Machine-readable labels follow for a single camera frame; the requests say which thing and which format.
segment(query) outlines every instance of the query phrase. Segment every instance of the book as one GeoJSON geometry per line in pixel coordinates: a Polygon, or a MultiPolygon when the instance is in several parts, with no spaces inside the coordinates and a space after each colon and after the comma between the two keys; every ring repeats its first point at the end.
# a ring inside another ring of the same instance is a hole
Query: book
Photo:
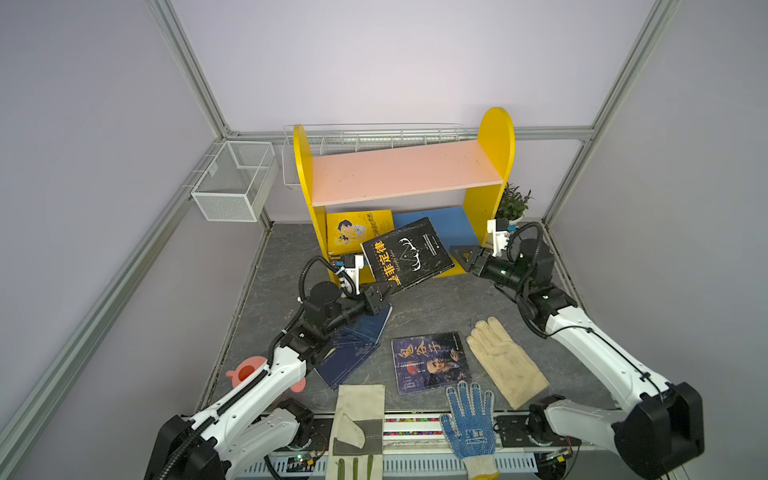
{"type": "Polygon", "coordinates": [[[392,305],[387,304],[377,315],[364,315],[355,325],[339,329],[338,335],[342,338],[352,337],[367,343],[378,343],[390,313],[392,313],[392,305]]]}
{"type": "Polygon", "coordinates": [[[336,390],[378,348],[376,343],[331,350],[315,371],[331,390],[336,390]]]}
{"type": "Polygon", "coordinates": [[[368,342],[363,339],[359,339],[354,335],[349,335],[345,333],[339,333],[337,332],[336,335],[333,336],[331,339],[331,342],[333,344],[333,348],[340,349],[348,346],[365,346],[365,345],[373,345],[371,342],[368,342]]]}
{"type": "Polygon", "coordinates": [[[464,207],[435,208],[434,210],[393,214],[392,220],[395,223],[395,228],[400,228],[424,217],[429,218],[429,221],[432,222],[437,237],[447,250],[457,245],[479,245],[477,235],[472,229],[472,224],[469,223],[464,207]]]}
{"type": "Polygon", "coordinates": [[[395,229],[391,210],[327,214],[328,254],[359,253],[360,245],[395,229]]]}
{"type": "Polygon", "coordinates": [[[393,280],[404,290],[453,268],[429,218],[362,243],[362,253],[377,282],[393,280]]]}
{"type": "Polygon", "coordinates": [[[472,380],[458,332],[394,339],[392,356],[400,395],[472,380]]]}

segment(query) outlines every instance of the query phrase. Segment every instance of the pink object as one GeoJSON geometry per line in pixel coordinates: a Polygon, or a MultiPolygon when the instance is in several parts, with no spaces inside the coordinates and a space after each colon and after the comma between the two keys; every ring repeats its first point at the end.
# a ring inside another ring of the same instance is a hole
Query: pink object
{"type": "Polygon", "coordinates": [[[477,140],[312,159],[312,206],[504,183],[477,140]]]}
{"type": "MultiPolygon", "coordinates": [[[[235,370],[230,370],[224,375],[226,375],[228,379],[232,380],[232,388],[235,388],[245,379],[247,379],[252,373],[256,372],[265,362],[266,359],[262,356],[251,356],[240,362],[240,365],[238,365],[235,370]]],[[[304,390],[305,385],[306,379],[301,379],[300,382],[291,385],[291,392],[301,392],[304,390]]]]}

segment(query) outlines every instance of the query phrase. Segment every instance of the wire mesh basket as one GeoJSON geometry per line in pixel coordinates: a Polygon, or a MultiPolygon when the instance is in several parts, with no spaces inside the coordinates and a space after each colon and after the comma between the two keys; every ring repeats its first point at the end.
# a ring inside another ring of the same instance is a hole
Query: wire mesh basket
{"type": "Polygon", "coordinates": [[[225,141],[192,197],[210,221],[257,222],[277,170],[270,142],[225,141]]]}
{"type": "MultiPolygon", "coordinates": [[[[457,124],[304,125],[304,130],[314,157],[440,144],[457,141],[459,136],[457,124]]],[[[301,184],[293,153],[293,125],[284,126],[283,131],[283,183],[297,190],[301,184]]]]}

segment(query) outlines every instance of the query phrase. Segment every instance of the green plant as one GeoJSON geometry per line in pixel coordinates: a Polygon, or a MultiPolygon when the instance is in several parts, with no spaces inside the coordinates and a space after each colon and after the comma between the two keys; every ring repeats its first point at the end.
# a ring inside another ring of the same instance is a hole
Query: green plant
{"type": "Polygon", "coordinates": [[[496,218],[516,220],[523,216],[523,213],[528,208],[528,201],[533,197],[531,197],[530,190],[527,195],[523,196],[523,194],[518,192],[519,188],[509,184],[504,187],[502,201],[498,203],[498,210],[496,210],[496,218]]]}

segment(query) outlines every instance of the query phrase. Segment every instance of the gray table surface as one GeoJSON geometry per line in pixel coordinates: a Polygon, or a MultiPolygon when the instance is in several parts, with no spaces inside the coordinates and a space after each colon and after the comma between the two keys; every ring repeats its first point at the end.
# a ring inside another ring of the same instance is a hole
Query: gray table surface
{"type": "MultiPolygon", "coordinates": [[[[234,370],[247,357],[266,356],[270,340],[289,322],[298,307],[296,282],[299,271],[311,256],[317,254],[319,247],[312,225],[274,225],[220,371],[215,399],[232,389],[231,381],[224,376],[227,370],[234,370]]],[[[312,285],[324,280],[328,280],[328,275],[316,264],[307,277],[307,292],[312,285]]],[[[388,411],[448,408],[444,389],[406,396],[398,394],[391,340],[450,331],[458,331],[462,337],[472,380],[479,382],[483,389],[495,392],[495,409],[511,409],[465,341],[475,323],[489,316],[499,319],[549,380],[550,386],[537,398],[557,393],[577,403],[615,408],[611,395],[597,377],[560,343],[541,339],[531,332],[522,322],[517,306],[497,292],[488,280],[468,274],[433,278],[397,293],[391,300],[392,315],[379,349],[345,381],[386,386],[388,411]]],[[[315,413],[332,413],[336,407],[337,393],[328,388],[316,372],[306,377],[306,388],[301,393],[289,391],[286,395],[295,397],[315,413]]]]}

